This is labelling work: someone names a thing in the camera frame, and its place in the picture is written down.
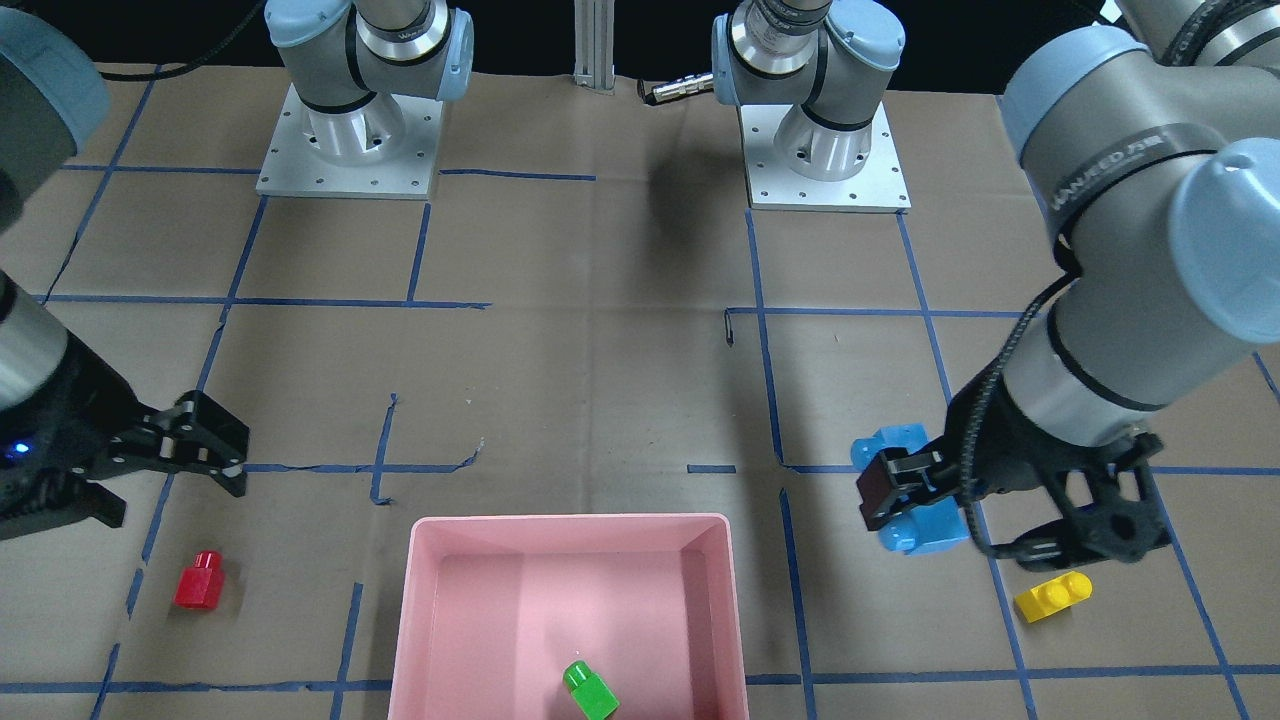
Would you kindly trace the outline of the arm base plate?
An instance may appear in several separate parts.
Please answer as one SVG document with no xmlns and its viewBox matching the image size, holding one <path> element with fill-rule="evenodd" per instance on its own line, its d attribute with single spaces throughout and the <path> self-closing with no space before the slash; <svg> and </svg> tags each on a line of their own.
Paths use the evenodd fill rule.
<svg viewBox="0 0 1280 720">
<path fill-rule="evenodd" d="M 379 94 L 326 114 L 289 88 L 256 190 L 270 197 L 428 201 L 434 192 L 445 104 Z"/>
<path fill-rule="evenodd" d="M 835 131 L 799 106 L 737 108 L 748 199 L 755 210 L 895 214 L 913 206 L 881 104 L 870 124 Z"/>
</svg>

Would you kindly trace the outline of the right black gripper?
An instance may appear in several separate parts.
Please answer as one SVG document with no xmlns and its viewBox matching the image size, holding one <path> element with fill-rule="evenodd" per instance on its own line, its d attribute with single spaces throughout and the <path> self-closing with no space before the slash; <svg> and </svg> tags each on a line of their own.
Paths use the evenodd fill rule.
<svg viewBox="0 0 1280 720">
<path fill-rule="evenodd" d="M 52 375 L 3 410 L 1 541 L 95 519 L 120 528 L 127 502 L 102 482 L 133 471 L 192 473 L 247 495 L 250 428 L 202 391 L 160 410 L 82 341 Z"/>
</svg>

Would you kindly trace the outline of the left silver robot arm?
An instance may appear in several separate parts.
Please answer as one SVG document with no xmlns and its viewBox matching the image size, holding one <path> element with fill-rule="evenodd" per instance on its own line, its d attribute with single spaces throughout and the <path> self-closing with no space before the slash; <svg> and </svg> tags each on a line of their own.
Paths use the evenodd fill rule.
<svg viewBox="0 0 1280 720">
<path fill-rule="evenodd" d="M 1004 127 L 1060 279 L 920 448 L 859 451 L 868 530 L 959 523 L 1061 571 L 1170 543 L 1149 419 L 1277 342 L 1277 4 L 1123 1 L 1012 74 Z"/>
</svg>

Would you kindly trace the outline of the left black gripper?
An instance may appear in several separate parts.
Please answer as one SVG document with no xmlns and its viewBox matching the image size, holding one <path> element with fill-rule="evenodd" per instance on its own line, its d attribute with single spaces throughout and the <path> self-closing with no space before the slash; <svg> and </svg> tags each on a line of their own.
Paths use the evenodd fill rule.
<svg viewBox="0 0 1280 720">
<path fill-rule="evenodd" d="M 1152 432 L 1102 447 L 1066 443 L 1028 420 L 997 386 L 975 434 L 972 500 L 1044 489 L 1055 521 L 991 547 L 1027 571 L 1066 571 L 1105 560 L 1138 562 L 1170 544 L 1149 459 L 1164 450 Z M 925 454 L 879 450 L 858 478 L 868 530 L 915 507 L 925 493 Z"/>
</svg>

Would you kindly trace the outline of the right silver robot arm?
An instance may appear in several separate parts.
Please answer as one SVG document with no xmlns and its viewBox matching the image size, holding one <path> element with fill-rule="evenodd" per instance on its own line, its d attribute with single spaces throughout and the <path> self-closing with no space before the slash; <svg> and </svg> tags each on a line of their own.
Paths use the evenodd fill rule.
<svg viewBox="0 0 1280 720">
<path fill-rule="evenodd" d="M 468 88 L 475 28 L 443 1 L 269 1 L 291 91 L 260 172 L 264 196 L 426 199 L 442 111 Z M 104 77 L 65 35 L 3 9 L 3 225 L 108 114 Z M 246 492 L 250 429 L 193 389 L 173 407 L 131 384 L 10 277 L 1 301 L 1 534 L 93 519 L 125 501 L 104 482 L 193 473 Z"/>
</svg>

